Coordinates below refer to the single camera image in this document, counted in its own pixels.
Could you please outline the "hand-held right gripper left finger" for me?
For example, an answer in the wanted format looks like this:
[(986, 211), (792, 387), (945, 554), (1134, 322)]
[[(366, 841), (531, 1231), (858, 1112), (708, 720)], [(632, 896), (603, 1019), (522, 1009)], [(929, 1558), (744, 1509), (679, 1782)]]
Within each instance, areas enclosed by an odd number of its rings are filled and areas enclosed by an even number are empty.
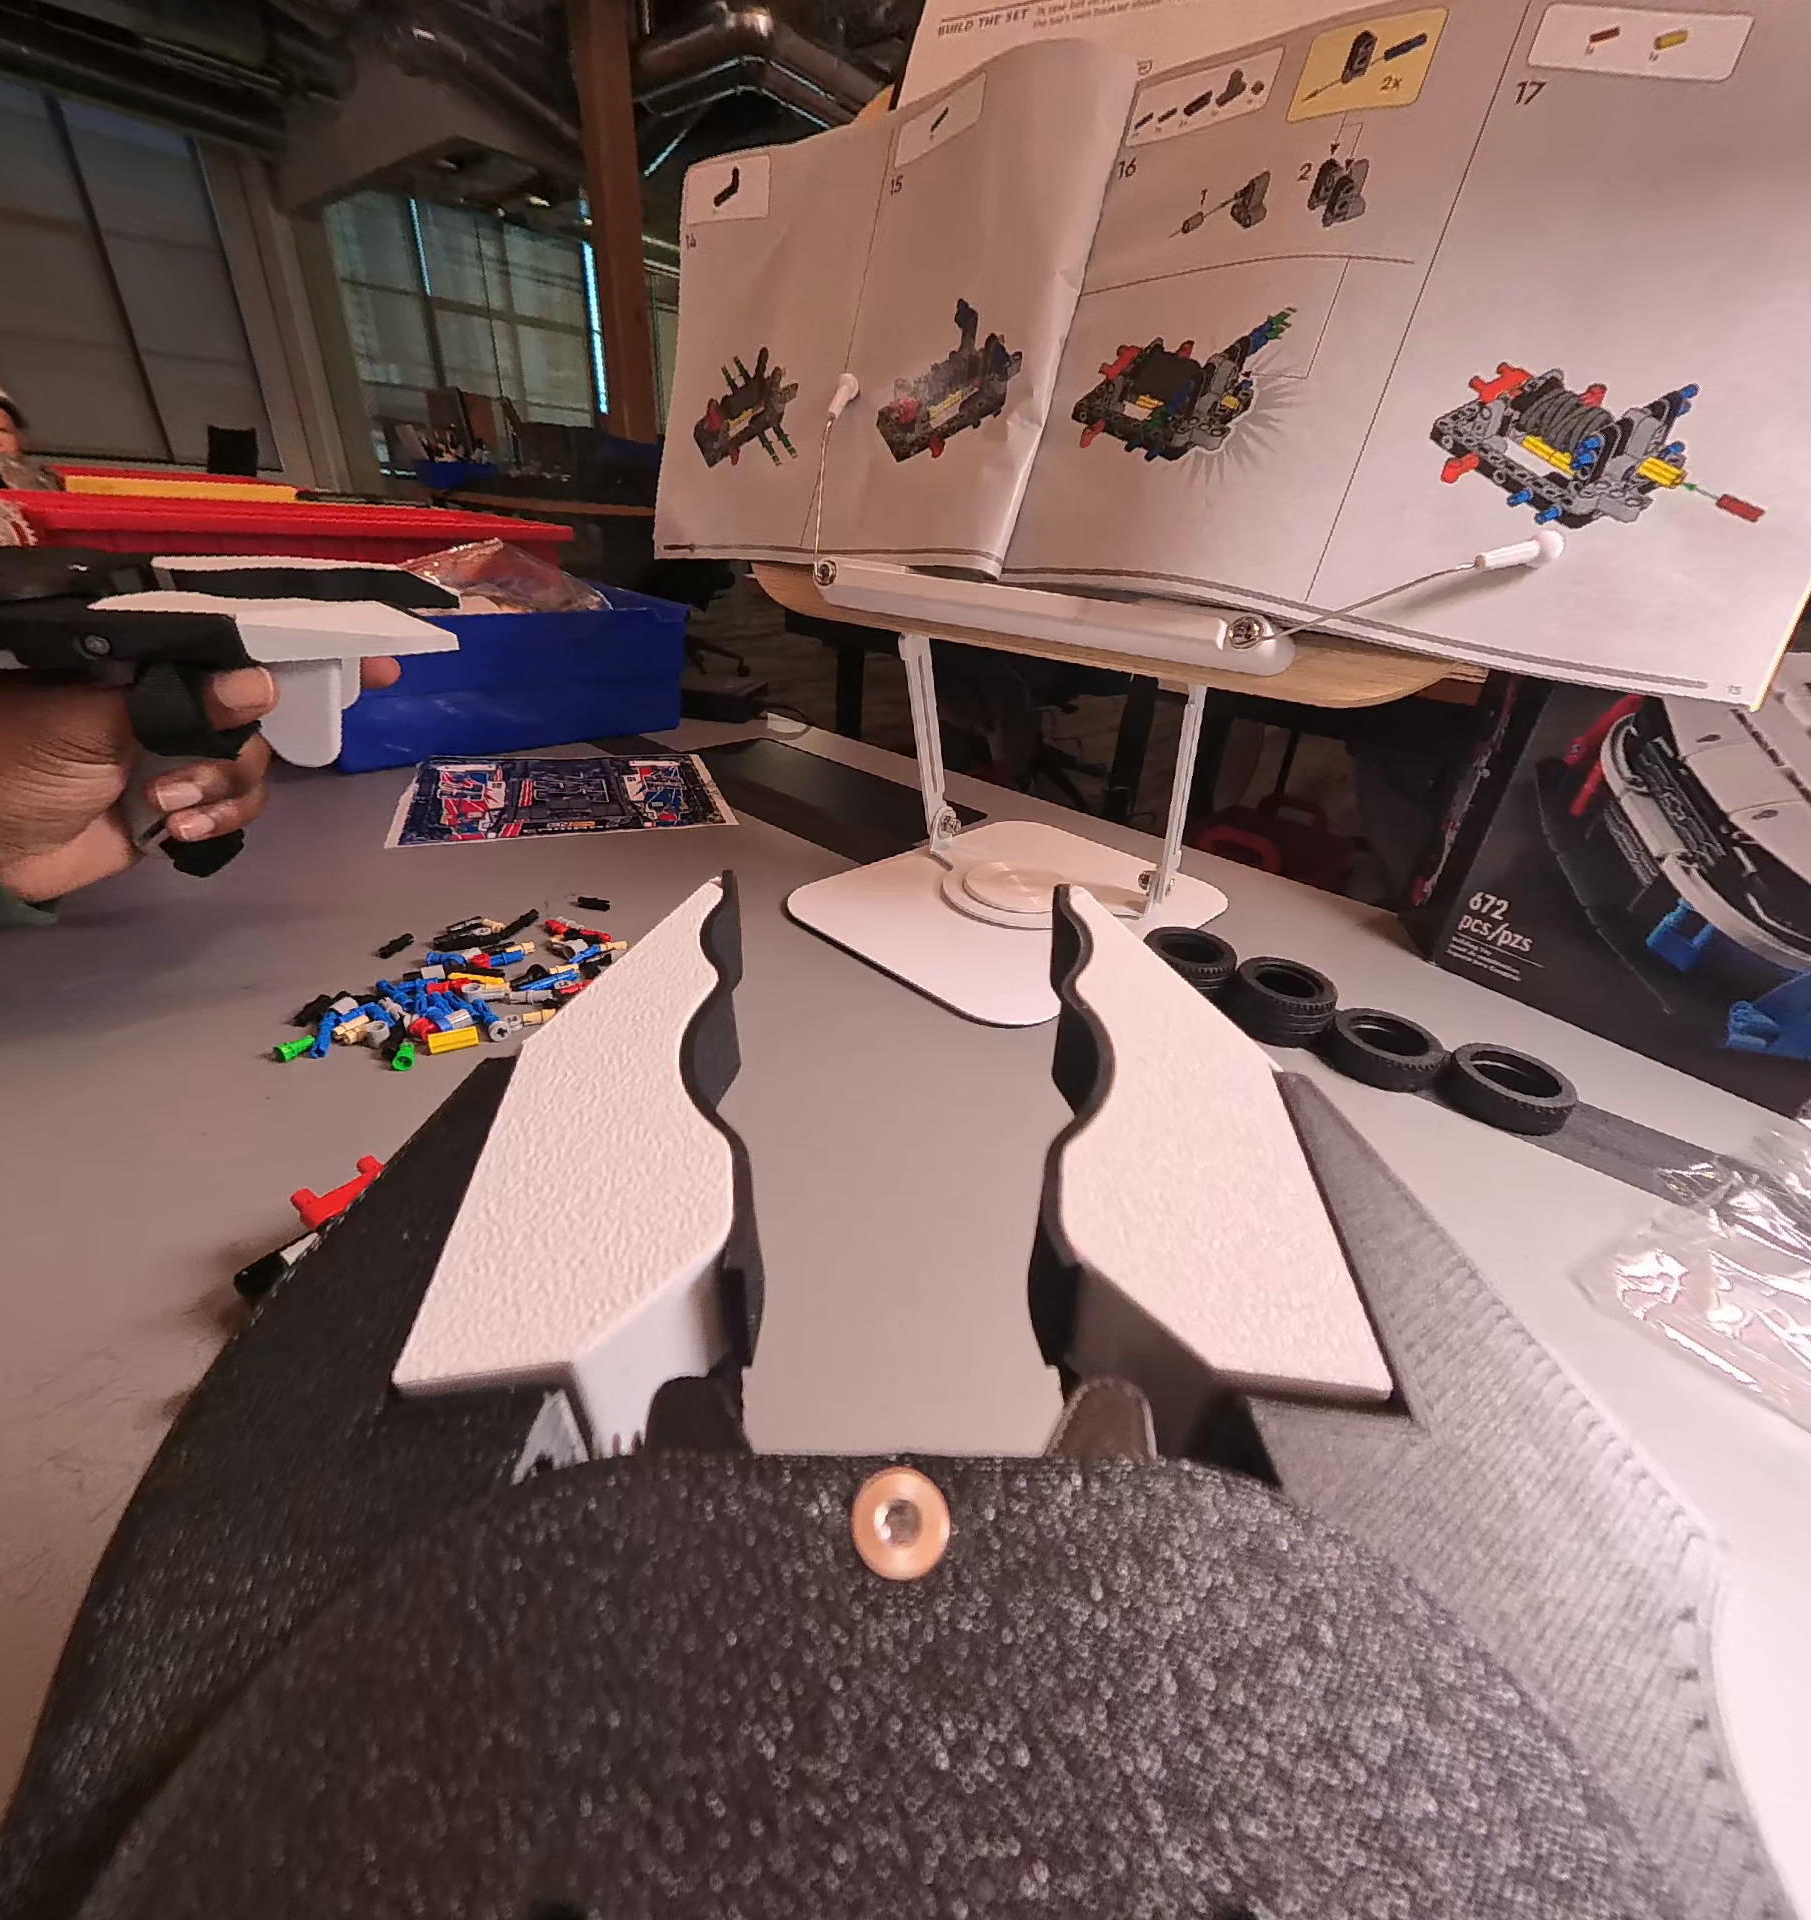
[(742, 1069), (739, 888), (720, 874), (522, 1043), (392, 1387), (569, 1390), (630, 1453), (671, 1380), (739, 1380), (764, 1312)]

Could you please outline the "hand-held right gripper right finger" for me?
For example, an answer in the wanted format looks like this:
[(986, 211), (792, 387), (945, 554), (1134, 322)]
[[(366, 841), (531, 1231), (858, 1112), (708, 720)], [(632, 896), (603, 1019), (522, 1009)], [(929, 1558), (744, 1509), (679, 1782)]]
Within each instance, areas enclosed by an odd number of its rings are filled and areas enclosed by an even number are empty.
[(1269, 1057), (1086, 888), (1055, 900), (1060, 1000), (1036, 1334), (1155, 1412), (1228, 1394), (1381, 1406), (1397, 1383)]

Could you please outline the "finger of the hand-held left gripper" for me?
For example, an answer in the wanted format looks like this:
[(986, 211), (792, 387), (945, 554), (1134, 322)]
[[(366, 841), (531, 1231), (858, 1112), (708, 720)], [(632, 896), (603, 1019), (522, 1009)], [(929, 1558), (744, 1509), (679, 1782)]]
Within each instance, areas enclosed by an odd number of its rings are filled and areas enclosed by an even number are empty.
[(459, 611), (462, 598), (400, 563), (301, 558), (152, 558), (158, 589), (237, 601), (369, 604), (400, 611)]
[(339, 760), (343, 713), (364, 693), (366, 659), (455, 653), (446, 627), (374, 601), (229, 598), (187, 589), (150, 589), (104, 598), (94, 611), (132, 615), (221, 615), (237, 629), (244, 655), (277, 687), (263, 734), (276, 755), (308, 769)]

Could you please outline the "lego instruction booklet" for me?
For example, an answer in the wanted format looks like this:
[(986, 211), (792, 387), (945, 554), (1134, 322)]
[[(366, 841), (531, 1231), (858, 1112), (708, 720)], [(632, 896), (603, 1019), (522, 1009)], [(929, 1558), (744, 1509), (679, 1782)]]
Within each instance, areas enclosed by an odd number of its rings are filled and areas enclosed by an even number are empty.
[(1086, 40), (681, 209), (656, 544), (1756, 707), (1811, 595), (1811, 5), (1368, 5)]

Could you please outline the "pile of small lego pieces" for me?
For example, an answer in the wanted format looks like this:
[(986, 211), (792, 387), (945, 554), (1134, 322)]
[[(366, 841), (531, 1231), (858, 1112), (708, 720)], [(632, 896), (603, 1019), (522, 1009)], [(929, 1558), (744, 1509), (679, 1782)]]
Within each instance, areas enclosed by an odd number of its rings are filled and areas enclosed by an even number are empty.
[(487, 1043), (525, 1041), (629, 951), (629, 940), (590, 921), (606, 909), (607, 900), (585, 897), (572, 914), (469, 916), (430, 941), (388, 940), (377, 947), (382, 971), (371, 985), (313, 995), (265, 1058), (321, 1063), (359, 1049), (406, 1072)]

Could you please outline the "red lego connector piece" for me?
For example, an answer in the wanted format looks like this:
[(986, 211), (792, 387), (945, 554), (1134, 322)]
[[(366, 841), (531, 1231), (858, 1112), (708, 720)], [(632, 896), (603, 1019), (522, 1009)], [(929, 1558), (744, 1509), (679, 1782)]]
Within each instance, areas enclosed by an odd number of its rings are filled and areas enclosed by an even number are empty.
[(359, 1157), (353, 1178), (329, 1190), (297, 1188), (291, 1206), (308, 1233), (323, 1231), (332, 1222), (346, 1213), (382, 1173), (387, 1165), (379, 1157)]

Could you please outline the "black lego pin piece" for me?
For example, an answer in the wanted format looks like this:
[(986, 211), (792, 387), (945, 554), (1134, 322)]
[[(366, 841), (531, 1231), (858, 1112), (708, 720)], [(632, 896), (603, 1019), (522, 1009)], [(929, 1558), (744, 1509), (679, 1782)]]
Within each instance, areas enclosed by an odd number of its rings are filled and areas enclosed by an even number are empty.
[(327, 1230), (311, 1230), (295, 1239), (261, 1254), (257, 1261), (248, 1261), (232, 1279), (238, 1296), (257, 1305), (283, 1283), (301, 1261), (305, 1261), (311, 1251), (321, 1244)]

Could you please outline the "black lego set box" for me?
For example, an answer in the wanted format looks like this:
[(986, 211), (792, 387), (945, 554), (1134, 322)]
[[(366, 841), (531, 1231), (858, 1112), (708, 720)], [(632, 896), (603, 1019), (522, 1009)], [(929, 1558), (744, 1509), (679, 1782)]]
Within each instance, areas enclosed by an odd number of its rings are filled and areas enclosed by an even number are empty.
[(1811, 648), (1761, 706), (1520, 682), (1402, 913), (1423, 956), (1795, 1114), (1811, 1096)]

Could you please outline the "person's left hand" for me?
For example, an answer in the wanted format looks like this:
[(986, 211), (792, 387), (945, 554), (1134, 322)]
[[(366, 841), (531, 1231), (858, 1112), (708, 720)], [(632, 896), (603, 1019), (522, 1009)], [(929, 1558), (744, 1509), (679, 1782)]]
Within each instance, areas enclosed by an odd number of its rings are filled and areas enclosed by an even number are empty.
[(48, 907), (137, 870), (144, 853), (122, 818), (132, 785), (182, 844), (252, 824), (273, 766), (261, 737), (232, 760), (180, 760), (155, 778), (126, 693), (0, 672), (0, 890)]

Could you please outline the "red plastic tray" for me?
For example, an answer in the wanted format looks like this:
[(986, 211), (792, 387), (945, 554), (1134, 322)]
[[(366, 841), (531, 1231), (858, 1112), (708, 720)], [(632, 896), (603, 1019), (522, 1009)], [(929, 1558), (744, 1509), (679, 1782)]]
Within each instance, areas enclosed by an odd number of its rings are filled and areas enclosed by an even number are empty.
[(411, 504), (319, 504), (280, 489), (241, 496), (211, 483), (169, 492), (0, 490), (43, 544), (149, 558), (293, 558), (403, 563), (442, 549), (506, 541), (558, 562), (575, 530), (550, 520), (487, 515)]

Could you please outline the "crumpled plastic bag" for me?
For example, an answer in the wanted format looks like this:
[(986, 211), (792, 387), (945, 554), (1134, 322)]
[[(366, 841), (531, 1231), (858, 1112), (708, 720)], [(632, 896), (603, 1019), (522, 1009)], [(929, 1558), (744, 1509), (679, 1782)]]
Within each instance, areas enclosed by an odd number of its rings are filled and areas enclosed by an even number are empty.
[(462, 611), (545, 613), (611, 611), (614, 601), (543, 555), (508, 541), (467, 541), (444, 548), (403, 568), (455, 592)]

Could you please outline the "blue plastic bin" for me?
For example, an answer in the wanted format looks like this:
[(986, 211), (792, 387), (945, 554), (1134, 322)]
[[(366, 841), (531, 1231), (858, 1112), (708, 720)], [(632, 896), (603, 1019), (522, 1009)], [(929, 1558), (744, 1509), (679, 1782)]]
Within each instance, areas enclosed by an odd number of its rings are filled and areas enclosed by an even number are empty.
[(586, 611), (430, 611), (459, 650), (403, 658), (397, 684), (346, 707), (335, 770), (676, 729), (690, 607), (609, 587), (603, 599)]

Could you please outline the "cluttered background workbench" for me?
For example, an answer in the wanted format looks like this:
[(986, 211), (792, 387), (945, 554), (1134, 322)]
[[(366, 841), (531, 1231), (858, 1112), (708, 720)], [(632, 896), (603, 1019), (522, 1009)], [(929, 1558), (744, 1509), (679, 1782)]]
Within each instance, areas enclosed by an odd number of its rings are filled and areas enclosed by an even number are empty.
[(661, 446), (595, 423), (529, 419), (508, 397), (462, 389), (403, 394), (374, 414), (388, 475), (432, 495), (482, 492), (653, 511)]

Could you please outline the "white book stand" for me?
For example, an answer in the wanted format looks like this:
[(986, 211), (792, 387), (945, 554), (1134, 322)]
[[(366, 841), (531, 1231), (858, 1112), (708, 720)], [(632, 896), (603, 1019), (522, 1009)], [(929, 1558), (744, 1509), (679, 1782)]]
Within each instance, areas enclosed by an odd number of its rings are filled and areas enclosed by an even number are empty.
[[(789, 913), (837, 947), (969, 1020), (1055, 1020), (1055, 891), (1082, 886), (1136, 933), (1206, 927), (1228, 896), (1181, 874), (1184, 829), (1213, 688), (1303, 707), (1379, 707), (1441, 684), (1454, 665), (1358, 638), (1280, 636), (1253, 613), (1119, 604), (1011, 589), (853, 560), (754, 563), (788, 611), (900, 636), (908, 672), (927, 841), (800, 888)], [(962, 827), (948, 801), (934, 645), (952, 641), (1067, 665), (1140, 674), (1185, 700), (1173, 800), (1152, 863), (1038, 822)]]

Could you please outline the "white printed paper sheet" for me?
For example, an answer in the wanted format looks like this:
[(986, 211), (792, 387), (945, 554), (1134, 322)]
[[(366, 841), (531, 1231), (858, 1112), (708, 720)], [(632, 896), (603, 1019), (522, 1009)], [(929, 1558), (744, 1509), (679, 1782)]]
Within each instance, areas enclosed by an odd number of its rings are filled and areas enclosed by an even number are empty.
[(1364, 2), (927, 2), (897, 107), (1029, 45), (1086, 40), (1149, 76), (1362, 8)]

